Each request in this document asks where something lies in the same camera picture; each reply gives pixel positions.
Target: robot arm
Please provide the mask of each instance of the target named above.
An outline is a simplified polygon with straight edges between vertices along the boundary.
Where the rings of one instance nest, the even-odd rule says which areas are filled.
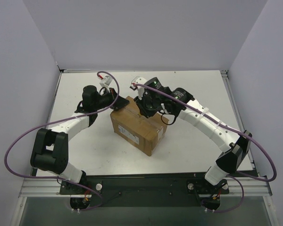
[[[111,105],[117,96],[116,91],[108,87],[111,80],[109,76],[101,80],[100,85],[105,89],[103,94],[100,94],[95,86],[84,87],[83,100],[72,117],[96,112]],[[127,104],[129,101],[119,96],[111,108],[118,110]],[[30,160],[31,166],[82,183],[85,173],[68,162],[68,142],[80,131],[90,127],[97,117],[98,114],[87,115],[63,122],[51,129],[38,130]]]
[[[136,84],[144,84],[151,88],[162,91],[172,97],[190,105],[202,112],[199,114],[185,106],[160,95],[150,89],[136,86]],[[153,116],[156,112],[162,114],[172,114],[176,120],[177,117],[187,121],[201,132],[203,132],[208,138],[210,138],[223,152],[215,164],[209,168],[205,174],[205,179],[212,185],[219,183],[227,174],[234,173],[242,160],[249,151],[250,142],[236,133],[219,127],[222,122],[211,114],[208,108],[203,107],[190,93],[183,88],[177,88],[171,91],[169,87],[163,87],[159,80],[155,77],[147,81],[144,78],[136,77],[130,88],[138,90],[138,96],[134,99],[140,109],[141,115],[146,118]],[[204,114],[211,116],[213,119],[219,122],[219,124],[213,123],[211,120],[204,117]]]

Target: cardboard box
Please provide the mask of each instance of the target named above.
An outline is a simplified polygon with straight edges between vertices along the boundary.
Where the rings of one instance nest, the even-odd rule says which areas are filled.
[[[167,125],[161,121],[158,113],[149,119],[140,115],[133,98],[126,99],[130,101],[130,104],[110,114],[114,132],[146,155],[151,156],[164,136]],[[168,123],[167,118],[163,117],[163,120]]]

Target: metal base plate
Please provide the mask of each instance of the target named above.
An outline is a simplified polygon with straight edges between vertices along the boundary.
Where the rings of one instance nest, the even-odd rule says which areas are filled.
[[[212,186],[203,176],[191,177],[164,174],[134,175],[134,177],[120,176],[87,176],[88,186],[99,192],[103,197],[105,207],[184,207],[199,206],[196,196],[188,188],[189,183],[195,185],[197,194],[214,192],[219,186]],[[62,182],[60,194],[84,194],[85,190]],[[229,190],[222,189],[222,194],[229,194]],[[100,203],[100,198],[93,195],[90,205]]]

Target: screw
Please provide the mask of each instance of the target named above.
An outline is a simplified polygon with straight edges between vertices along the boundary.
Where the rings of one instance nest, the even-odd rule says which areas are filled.
[[[96,186],[95,186],[95,189],[96,190],[98,190],[98,191],[100,191],[100,190],[102,190],[102,185],[101,184],[97,184]]]
[[[188,184],[188,189],[189,189],[189,190],[193,190],[193,187],[194,187],[194,184],[192,184],[192,183],[189,183],[189,184]]]

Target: white tabletop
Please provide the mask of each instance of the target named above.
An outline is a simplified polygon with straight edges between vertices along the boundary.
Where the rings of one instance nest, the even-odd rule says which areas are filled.
[[[136,76],[146,79],[158,77],[171,90],[182,87],[210,109],[224,123],[238,129],[238,124],[219,71],[184,72],[115,72],[122,97],[135,97],[129,88]],[[100,89],[96,73],[63,73],[58,87],[50,121],[70,117],[82,100],[83,87],[94,85]],[[69,142],[69,162],[87,175],[147,174],[206,172],[221,151],[208,137],[189,123],[178,119],[168,126],[151,157],[114,133],[110,113],[98,115],[95,123],[81,131]],[[245,157],[239,170],[252,170]],[[38,170],[38,176],[50,173]]]

